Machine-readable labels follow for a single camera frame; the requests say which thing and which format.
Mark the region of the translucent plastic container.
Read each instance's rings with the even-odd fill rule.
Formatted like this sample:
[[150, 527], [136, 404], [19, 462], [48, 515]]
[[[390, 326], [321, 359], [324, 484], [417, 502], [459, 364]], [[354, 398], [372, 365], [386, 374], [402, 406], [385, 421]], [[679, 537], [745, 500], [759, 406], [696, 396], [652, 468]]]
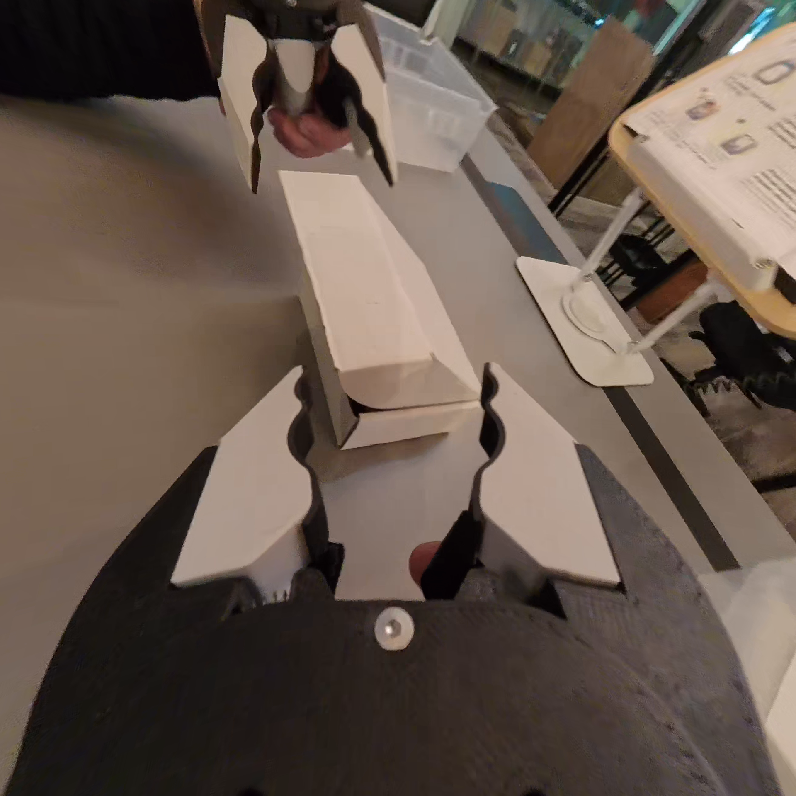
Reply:
[[698, 577], [738, 653], [783, 790], [795, 775], [795, 559]]

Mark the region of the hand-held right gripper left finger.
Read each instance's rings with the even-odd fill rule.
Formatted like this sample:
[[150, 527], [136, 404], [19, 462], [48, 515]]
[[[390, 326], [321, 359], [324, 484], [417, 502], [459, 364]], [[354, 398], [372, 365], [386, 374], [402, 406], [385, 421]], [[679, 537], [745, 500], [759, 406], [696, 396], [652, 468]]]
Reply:
[[171, 583], [192, 587], [224, 578], [258, 592], [289, 592], [304, 568], [337, 588], [344, 548], [330, 540], [315, 472], [311, 394], [293, 368], [217, 446]]

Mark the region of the brown wooden panel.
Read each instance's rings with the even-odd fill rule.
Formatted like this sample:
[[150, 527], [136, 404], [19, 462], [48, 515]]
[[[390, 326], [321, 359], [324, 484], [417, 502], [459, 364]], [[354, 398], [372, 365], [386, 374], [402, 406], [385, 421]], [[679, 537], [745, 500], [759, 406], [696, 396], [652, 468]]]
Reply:
[[650, 44], [609, 17], [526, 150], [554, 189], [575, 175], [653, 63]]

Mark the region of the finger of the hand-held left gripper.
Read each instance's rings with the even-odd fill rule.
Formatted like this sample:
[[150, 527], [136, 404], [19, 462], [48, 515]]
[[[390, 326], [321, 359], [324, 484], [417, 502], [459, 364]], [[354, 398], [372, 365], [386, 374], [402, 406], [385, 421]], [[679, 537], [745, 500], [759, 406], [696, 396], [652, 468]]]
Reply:
[[353, 150], [359, 158], [371, 154], [385, 181], [397, 179], [393, 118], [383, 69], [359, 25], [343, 25], [330, 44], [328, 76], [342, 93], [342, 109]]
[[218, 87], [233, 150], [252, 194], [260, 178], [264, 100], [271, 98], [271, 50], [247, 19], [227, 15]]

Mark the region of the white cardboard box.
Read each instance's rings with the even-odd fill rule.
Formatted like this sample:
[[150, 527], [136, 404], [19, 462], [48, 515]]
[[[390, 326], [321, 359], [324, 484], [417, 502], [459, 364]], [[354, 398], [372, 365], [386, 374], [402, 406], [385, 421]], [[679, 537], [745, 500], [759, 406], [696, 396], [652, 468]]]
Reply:
[[299, 294], [341, 450], [446, 434], [481, 382], [422, 260], [358, 177], [280, 171]]

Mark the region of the black office chair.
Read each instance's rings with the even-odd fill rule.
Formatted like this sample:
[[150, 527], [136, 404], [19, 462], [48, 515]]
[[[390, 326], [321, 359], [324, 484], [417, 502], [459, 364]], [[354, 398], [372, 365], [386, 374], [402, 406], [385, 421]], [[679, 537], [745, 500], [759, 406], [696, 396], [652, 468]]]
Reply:
[[688, 382], [692, 394], [737, 389], [755, 405], [794, 412], [794, 340], [761, 331], [737, 302], [711, 304], [699, 323], [690, 337], [704, 344], [714, 362]]

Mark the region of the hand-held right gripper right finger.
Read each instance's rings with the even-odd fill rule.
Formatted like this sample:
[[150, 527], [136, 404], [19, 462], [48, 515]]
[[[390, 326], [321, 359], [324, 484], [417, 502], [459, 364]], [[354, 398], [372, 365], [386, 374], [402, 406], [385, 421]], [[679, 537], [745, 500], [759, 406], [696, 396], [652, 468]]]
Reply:
[[510, 600], [542, 600], [556, 580], [619, 587], [585, 449], [497, 364], [484, 367], [481, 407], [486, 460], [423, 572], [424, 598], [463, 597], [472, 572]]

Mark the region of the clear plastic bin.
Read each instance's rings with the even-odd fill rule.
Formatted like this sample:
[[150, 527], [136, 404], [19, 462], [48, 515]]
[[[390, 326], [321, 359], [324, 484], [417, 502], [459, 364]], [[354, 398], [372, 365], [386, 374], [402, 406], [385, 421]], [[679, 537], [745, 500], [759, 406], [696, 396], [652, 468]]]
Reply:
[[495, 111], [492, 99], [440, 38], [449, 2], [432, 2], [421, 26], [368, 3], [379, 36], [396, 159], [457, 170]]

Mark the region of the person's left hand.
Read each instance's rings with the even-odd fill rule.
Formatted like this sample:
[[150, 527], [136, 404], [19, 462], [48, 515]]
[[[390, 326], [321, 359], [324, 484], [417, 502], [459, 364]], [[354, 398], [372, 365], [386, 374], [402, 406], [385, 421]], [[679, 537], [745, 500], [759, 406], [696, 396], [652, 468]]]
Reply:
[[322, 157], [351, 143], [347, 128], [333, 125], [316, 111], [292, 117], [272, 107], [266, 117], [275, 140], [297, 158]]

